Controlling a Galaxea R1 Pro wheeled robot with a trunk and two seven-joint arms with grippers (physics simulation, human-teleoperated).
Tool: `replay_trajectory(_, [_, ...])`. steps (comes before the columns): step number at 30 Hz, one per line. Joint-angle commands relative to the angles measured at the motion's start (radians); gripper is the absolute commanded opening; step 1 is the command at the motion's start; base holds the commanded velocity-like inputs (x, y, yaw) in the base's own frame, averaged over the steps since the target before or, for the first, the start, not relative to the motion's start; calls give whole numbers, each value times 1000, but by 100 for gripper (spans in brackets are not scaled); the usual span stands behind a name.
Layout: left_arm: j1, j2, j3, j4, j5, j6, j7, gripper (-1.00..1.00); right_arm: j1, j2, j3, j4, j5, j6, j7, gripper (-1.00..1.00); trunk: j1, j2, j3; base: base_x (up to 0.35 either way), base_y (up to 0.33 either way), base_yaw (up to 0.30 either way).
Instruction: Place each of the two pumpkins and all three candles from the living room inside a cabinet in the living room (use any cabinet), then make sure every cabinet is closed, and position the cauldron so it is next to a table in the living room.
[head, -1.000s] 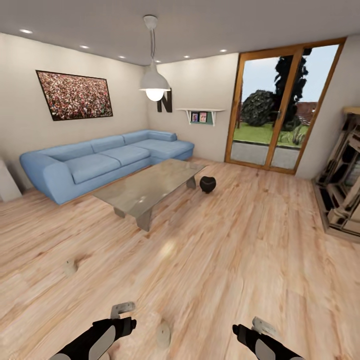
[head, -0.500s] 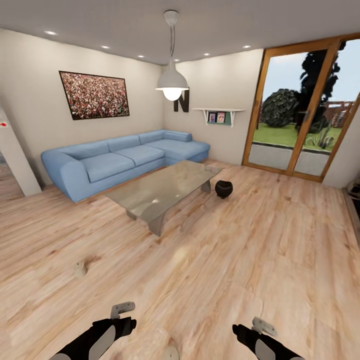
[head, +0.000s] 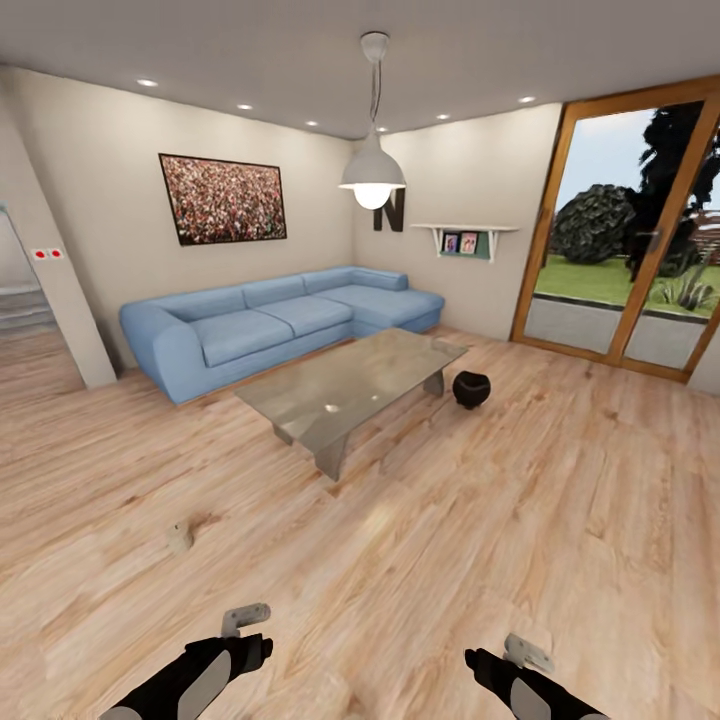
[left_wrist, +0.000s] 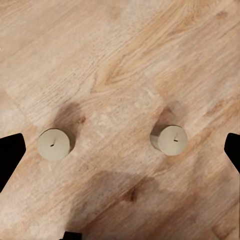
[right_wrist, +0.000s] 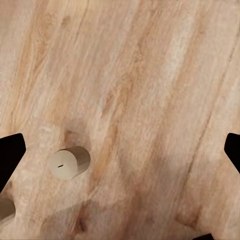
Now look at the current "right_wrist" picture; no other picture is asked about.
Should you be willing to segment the pillar candle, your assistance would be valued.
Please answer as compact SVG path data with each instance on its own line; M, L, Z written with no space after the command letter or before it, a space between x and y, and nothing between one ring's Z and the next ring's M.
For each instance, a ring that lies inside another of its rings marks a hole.
M51 158L49 166L59 180L69 181L84 173L90 166L90 155L81 146L58 150Z
M11 223L16 216L16 207L8 198L0 198L0 229Z

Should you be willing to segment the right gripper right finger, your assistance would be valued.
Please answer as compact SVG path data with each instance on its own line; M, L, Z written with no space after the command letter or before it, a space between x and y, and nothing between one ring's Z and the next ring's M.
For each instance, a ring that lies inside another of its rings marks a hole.
M227 135L224 151L240 173L240 134Z

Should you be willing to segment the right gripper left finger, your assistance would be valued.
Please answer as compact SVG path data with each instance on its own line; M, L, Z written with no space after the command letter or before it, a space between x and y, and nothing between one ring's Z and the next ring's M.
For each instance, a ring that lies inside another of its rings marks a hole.
M22 133L0 138L0 193L26 153Z

